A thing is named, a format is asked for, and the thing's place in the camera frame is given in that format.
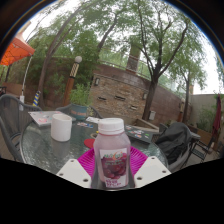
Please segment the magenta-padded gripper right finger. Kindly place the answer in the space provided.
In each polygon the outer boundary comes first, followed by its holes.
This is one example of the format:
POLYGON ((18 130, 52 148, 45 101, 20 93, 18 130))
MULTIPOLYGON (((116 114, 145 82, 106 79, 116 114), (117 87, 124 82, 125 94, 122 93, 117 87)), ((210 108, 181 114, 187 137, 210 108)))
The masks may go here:
POLYGON ((140 188, 157 181, 171 172, 156 156, 146 156, 140 150, 132 147, 130 151, 130 180, 131 188, 140 188))

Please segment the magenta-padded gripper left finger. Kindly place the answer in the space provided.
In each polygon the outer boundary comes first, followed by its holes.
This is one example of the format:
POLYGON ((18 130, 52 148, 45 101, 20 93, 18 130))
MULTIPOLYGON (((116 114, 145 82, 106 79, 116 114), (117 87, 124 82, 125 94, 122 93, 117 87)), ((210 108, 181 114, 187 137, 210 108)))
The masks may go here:
POLYGON ((57 176, 84 188, 99 189, 94 150, 90 149, 78 159, 69 159, 57 176))

